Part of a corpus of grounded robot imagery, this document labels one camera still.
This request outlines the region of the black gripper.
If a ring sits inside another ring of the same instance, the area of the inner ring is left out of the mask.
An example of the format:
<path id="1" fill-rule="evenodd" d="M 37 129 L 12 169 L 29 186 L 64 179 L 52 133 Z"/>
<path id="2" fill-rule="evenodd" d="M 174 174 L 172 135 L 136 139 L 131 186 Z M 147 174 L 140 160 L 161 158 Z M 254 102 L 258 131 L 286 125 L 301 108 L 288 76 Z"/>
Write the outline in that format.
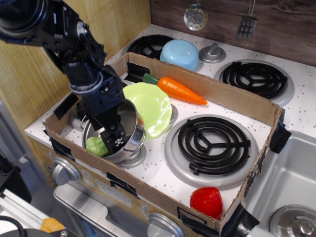
<path id="1" fill-rule="evenodd" d="M 69 87 L 82 97 L 84 109 L 95 127 L 103 127 L 101 138 L 110 155 L 118 152 L 127 142 L 126 132 L 118 119 L 118 108 L 125 101 L 120 77 L 105 65 L 69 65 Z"/>

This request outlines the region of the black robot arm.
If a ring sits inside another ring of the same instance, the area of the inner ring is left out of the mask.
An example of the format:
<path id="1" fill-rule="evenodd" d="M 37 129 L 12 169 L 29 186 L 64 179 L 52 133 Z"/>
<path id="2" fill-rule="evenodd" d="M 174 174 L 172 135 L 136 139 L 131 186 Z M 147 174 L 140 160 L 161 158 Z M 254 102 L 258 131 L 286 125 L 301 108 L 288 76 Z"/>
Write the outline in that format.
<path id="1" fill-rule="evenodd" d="M 81 97 L 79 109 L 110 154 L 127 142 L 118 109 L 125 102 L 120 77 L 105 65 L 106 53 L 79 15 L 61 0 L 3 0 L 0 38 L 11 44 L 42 47 Z"/>

